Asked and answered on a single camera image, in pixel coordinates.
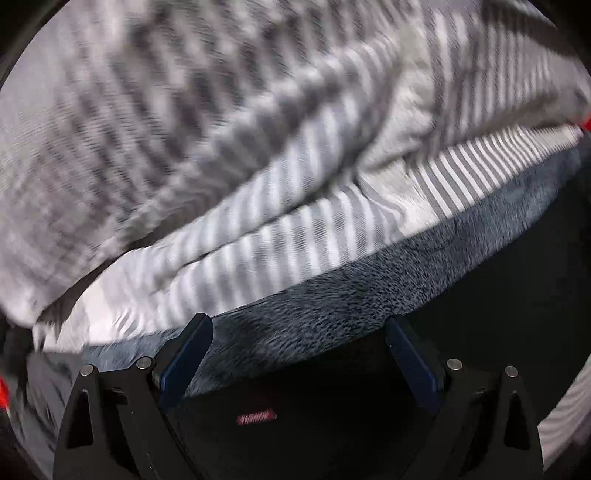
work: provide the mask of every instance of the red label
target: red label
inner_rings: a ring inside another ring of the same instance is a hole
[[[271,409],[260,411],[257,413],[249,413],[248,415],[239,415],[236,419],[238,425],[249,425],[251,423],[262,423],[264,421],[271,421],[277,418],[277,414]]]

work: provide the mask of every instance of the blue clip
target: blue clip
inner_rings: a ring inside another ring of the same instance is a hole
[[[392,316],[385,325],[386,343],[417,404],[436,414],[445,371],[434,349],[421,342],[404,317]]]

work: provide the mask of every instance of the metal screw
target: metal screw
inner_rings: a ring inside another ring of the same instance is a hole
[[[457,358],[450,358],[447,361],[447,367],[450,370],[459,370],[463,367],[462,362],[460,362]]]
[[[135,363],[135,366],[140,370],[145,370],[150,365],[152,365],[152,359],[149,356],[143,356]]]
[[[93,365],[85,365],[82,368],[80,368],[80,375],[82,375],[83,377],[88,377],[88,375],[90,375],[94,370],[95,367]]]
[[[515,378],[519,372],[517,371],[517,369],[515,367],[512,367],[511,365],[509,365],[509,366],[505,367],[505,373],[509,377]]]

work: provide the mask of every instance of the fuzzy gray fabric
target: fuzzy gray fabric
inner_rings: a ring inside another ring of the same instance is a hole
[[[215,317],[215,335],[188,395],[300,362],[379,329],[441,293],[531,226],[591,158],[579,149],[526,170],[470,209],[351,265]],[[100,370],[153,356],[180,328],[83,351]]]

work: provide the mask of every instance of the blue plastic tab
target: blue plastic tab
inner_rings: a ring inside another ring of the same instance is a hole
[[[390,317],[386,322],[386,343],[417,404],[435,414],[441,408],[438,391],[442,380],[421,356],[418,337],[403,317]]]

